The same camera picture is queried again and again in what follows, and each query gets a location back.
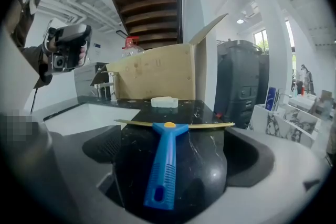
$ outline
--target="black cable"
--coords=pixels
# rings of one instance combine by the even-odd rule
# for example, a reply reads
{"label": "black cable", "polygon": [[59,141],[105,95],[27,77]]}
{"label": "black cable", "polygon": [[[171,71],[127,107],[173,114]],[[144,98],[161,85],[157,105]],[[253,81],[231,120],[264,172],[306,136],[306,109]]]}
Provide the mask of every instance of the black cable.
{"label": "black cable", "polygon": [[37,93],[37,89],[35,90],[35,93],[34,93],[34,99],[33,99],[33,103],[31,104],[31,109],[30,109],[30,114],[32,114],[33,110],[34,110],[34,104],[35,104],[35,98],[36,98],[36,93]]}

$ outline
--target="person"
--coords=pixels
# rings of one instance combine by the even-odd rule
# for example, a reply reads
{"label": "person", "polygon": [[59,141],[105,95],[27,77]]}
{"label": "person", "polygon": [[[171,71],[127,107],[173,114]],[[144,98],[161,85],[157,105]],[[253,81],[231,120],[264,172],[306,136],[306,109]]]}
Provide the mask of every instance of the person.
{"label": "person", "polygon": [[[37,47],[25,48],[27,35],[34,21],[39,2],[40,0],[13,0],[4,19],[4,26],[7,28],[16,47],[39,74],[39,79],[34,89],[49,85],[52,79],[52,75],[45,75],[48,69],[48,57],[43,53],[42,44]],[[52,39],[47,46],[50,51],[57,50],[55,39]],[[82,60],[86,55],[86,49],[86,46],[81,48],[79,65],[82,64]]]}
{"label": "person", "polygon": [[307,67],[305,67],[305,65],[301,65],[301,71],[303,71],[305,75],[305,80],[303,82],[305,88],[304,90],[307,93],[314,94],[313,76],[311,72],[307,69]]}

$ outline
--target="blue squeegee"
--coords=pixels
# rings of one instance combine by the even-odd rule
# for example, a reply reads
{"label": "blue squeegee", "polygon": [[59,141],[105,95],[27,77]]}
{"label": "blue squeegee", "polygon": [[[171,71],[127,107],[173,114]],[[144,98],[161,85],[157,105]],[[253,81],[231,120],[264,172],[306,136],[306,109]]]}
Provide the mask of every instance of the blue squeegee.
{"label": "blue squeegee", "polygon": [[176,176],[176,141],[175,138],[188,131],[188,124],[174,124],[172,122],[153,123],[161,138],[143,205],[162,209],[173,210],[175,198]]}

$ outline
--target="staircase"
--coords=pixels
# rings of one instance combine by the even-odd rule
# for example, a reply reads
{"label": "staircase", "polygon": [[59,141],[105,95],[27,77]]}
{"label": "staircase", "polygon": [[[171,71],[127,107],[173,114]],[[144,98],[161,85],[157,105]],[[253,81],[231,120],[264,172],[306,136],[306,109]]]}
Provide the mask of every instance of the staircase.
{"label": "staircase", "polygon": [[183,42],[182,0],[113,0],[129,36],[152,49]]}

